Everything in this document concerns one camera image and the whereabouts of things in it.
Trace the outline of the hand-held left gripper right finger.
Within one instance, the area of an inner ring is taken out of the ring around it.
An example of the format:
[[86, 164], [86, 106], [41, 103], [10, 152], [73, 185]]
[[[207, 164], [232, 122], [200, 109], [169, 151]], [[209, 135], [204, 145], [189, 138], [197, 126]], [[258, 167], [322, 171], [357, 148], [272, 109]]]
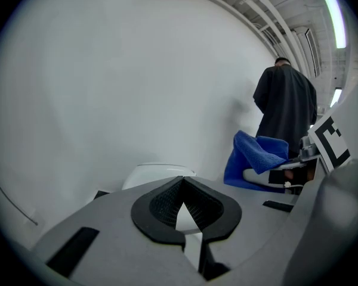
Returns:
[[242, 212], [239, 223], [228, 238], [203, 244], [205, 231], [200, 230], [195, 221], [197, 213], [182, 204], [182, 232], [186, 236], [184, 255], [207, 281], [230, 273], [248, 260], [285, 223], [289, 212], [265, 206], [266, 201], [290, 209], [298, 200], [298, 196], [292, 194], [255, 191], [202, 178], [196, 180], [234, 199]]

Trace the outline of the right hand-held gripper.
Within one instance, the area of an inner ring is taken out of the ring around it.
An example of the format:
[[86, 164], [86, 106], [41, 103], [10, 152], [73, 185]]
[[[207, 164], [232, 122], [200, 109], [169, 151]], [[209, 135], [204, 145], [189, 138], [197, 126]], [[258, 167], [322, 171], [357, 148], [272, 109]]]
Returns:
[[307, 167], [310, 162], [321, 161], [325, 173], [347, 164], [350, 159], [350, 151], [344, 140], [337, 123], [333, 117], [337, 109], [330, 109], [319, 119], [300, 140], [300, 156], [287, 163], [281, 164], [272, 170], [257, 174], [254, 169], [243, 171], [243, 179], [247, 182], [270, 188], [303, 187], [304, 181], [290, 178], [290, 170]]

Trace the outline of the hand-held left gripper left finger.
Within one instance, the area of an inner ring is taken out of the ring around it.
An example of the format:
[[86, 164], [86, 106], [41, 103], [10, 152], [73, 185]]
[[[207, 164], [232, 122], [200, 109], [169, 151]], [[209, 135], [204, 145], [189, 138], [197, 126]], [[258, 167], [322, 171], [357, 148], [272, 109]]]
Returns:
[[49, 261], [82, 227], [99, 233], [69, 277], [82, 286], [200, 286], [205, 279], [179, 245], [155, 243], [131, 219], [131, 207], [161, 179], [100, 197], [46, 232], [32, 249]]

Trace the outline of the blue cloth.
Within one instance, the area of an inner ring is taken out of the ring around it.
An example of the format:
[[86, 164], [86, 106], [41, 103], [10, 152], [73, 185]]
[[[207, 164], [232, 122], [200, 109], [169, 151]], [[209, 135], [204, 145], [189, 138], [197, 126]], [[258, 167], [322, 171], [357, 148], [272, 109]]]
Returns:
[[283, 188], [271, 188], [244, 180], [243, 171], [254, 169], [260, 175], [286, 163], [289, 160], [288, 151], [289, 144], [284, 140], [265, 136], [254, 138], [240, 130], [233, 138], [233, 150], [227, 161], [223, 182], [239, 188], [283, 194]]

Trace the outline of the white toilet body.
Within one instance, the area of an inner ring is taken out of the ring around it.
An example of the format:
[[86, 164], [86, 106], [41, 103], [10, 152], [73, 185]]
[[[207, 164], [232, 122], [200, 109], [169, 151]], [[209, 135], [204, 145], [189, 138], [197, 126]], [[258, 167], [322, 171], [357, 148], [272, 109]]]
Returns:
[[139, 164], [126, 178], [122, 190], [177, 176], [197, 176], [197, 174], [192, 169], [177, 164], [156, 162]]

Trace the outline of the small ceiling light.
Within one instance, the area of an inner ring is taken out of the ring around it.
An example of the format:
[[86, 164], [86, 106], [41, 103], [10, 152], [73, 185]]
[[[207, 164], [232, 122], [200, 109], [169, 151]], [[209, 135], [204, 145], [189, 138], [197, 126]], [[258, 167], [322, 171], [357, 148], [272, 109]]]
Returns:
[[332, 108], [339, 101], [341, 93], [342, 93], [341, 88], [335, 88], [334, 94], [333, 94], [333, 97], [332, 97], [332, 101], [331, 101], [331, 104], [330, 104], [330, 108]]

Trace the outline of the ceiling air conditioner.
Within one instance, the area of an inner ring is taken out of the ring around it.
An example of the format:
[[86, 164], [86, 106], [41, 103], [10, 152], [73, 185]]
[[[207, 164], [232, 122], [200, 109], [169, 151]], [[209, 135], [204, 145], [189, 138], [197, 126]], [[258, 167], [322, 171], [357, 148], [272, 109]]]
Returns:
[[301, 44], [309, 76], [311, 78], [319, 77], [321, 74], [320, 52], [313, 31], [311, 28], [301, 26], [295, 28], [294, 32]]

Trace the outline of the white ceiling pipes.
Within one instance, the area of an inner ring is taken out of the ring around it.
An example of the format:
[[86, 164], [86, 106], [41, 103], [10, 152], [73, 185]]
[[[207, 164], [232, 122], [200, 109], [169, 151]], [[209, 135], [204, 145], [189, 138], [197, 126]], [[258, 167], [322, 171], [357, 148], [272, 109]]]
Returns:
[[300, 41], [269, 0], [210, 0], [245, 23], [263, 42], [272, 56], [283, 56], [301, 73], [308, 66]]

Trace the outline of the ceiling light strip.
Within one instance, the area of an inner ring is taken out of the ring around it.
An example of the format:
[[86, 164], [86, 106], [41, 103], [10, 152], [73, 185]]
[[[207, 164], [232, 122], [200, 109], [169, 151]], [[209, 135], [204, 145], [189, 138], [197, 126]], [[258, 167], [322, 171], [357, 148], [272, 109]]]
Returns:
[[344, 49], [347, 46], [347, 41], [345, 35], [344, 19], [342, 17], [342, 12], [338, 0], [325, 0], [325, 3], [328, 7], [334, 28], [336, 48]]

